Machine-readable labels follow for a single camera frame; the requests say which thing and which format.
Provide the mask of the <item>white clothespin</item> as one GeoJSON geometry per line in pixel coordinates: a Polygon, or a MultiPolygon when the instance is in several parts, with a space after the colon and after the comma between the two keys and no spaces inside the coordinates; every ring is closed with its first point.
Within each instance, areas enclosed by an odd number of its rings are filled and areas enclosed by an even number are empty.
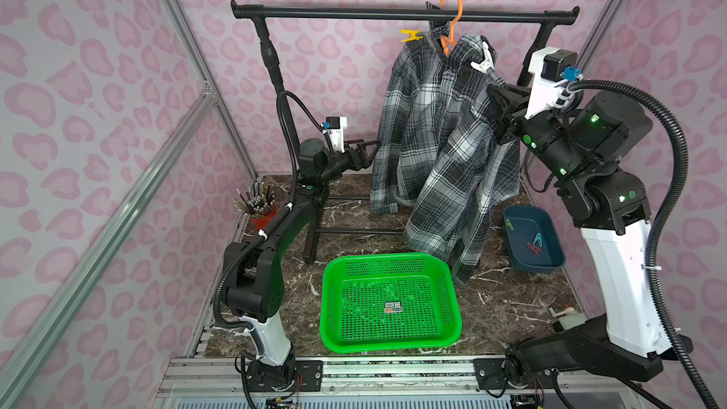
{"type": "Polygon", "coordinates": [[[481,62],[471,62],[471,68],[480,73],[492,75],[494,73],[495,67],[493,49],[485,40],[483,40],[481,44],[483,51],[483,60],[481,62]]]}

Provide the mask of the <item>black white plaid shirt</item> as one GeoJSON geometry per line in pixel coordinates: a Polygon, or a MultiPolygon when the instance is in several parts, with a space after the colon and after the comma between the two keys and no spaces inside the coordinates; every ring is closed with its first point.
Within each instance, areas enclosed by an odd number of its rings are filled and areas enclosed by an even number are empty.
{"type": "Polygon", "coordinates": [[[520,191],[519,146],[498,145],[495,108],[483,74],[483,36],[462,36],[446,56],[439,31],[403,46],[393,64],[378,130],[370,211],[410,208],[403,236],[417,252],[445,261],[466,285],[480,264],[494,209],[520,191]]]}

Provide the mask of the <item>orange plastic hanger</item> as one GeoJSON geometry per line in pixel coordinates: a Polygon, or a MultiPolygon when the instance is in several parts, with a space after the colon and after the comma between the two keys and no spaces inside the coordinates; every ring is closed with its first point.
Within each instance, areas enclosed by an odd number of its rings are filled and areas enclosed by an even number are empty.
{"type": "MultiPolygon", "coordinates": [[[[446,5],[446,0],[439,0],[439,7],[441,9],[444,8],[446,5]]],[[[447,34],[443,34],[440,37],[440,43],[442,45],[443,52],[446,56],[450,56],[452,50],[457,45],[457,39],[456,39],[456,25],[460,21],[460,19],[463,16],[463,5],[464,0],[456,0],[456,15],[454,15],[453,18],[449,20],[449,30],[447,34]]]]}

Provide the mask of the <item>yellow clothespin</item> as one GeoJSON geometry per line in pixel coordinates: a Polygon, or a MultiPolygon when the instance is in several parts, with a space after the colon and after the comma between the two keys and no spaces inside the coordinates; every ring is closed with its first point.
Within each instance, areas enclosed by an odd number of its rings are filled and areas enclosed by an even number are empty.
{"type": "Polygon", "coordinates": [[[417,30],[401,30],[401,34],[403,35],[401,40],[403,43],[414,42],[423,38],[422,33],[417,30]]]}

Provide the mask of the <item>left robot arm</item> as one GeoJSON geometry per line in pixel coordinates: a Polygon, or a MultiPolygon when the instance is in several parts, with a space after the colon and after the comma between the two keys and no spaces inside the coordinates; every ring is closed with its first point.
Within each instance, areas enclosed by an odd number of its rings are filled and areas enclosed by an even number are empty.
{"type": "Polygon", "coordinates": [[[244,379],[259,379],[274,389],[286,389],[297,379],[293,344],[278,314],[284,300],[281,259],[304,228],[315,229],[329,197],[329,184],[348,170],[369,168],[379,147],[377,141],[344,140],[340,117],[317,124],[320,138],[299,141],[291,101],[303,103],[290,91],[276,99],[293,166],[289,201],[253,240],[227,246],[212,301],[216,325],[241,329],[255,345],[256,358],[246,367],[244,379]]]}

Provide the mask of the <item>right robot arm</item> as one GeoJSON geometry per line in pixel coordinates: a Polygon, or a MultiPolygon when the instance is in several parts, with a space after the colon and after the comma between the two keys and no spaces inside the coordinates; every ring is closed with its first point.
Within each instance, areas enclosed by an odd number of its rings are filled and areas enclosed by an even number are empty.
{"type": "Polygon", "coordinates": [[[556,179],[558,194],[594,261],[605,314],[560,333],[507,349],[509,382],[528,384],[537,374],[586,371],[640,391],[663,363],[680,363],[702,403],[717,406],[691,360],[691,340],[674,327],[659,280],[657,248],[688,175],[685,134],[676,117],[650,94],[617,81],[575,81],[566,88],[593,98],[562,123],[552,107],[531,113],[532,89],[490,86],[497,107],[497,139],[526,145],[556,179]],[[659,122],[673,154],[668,192],[652,212],[641,180],[620,161],[659,122]]]}

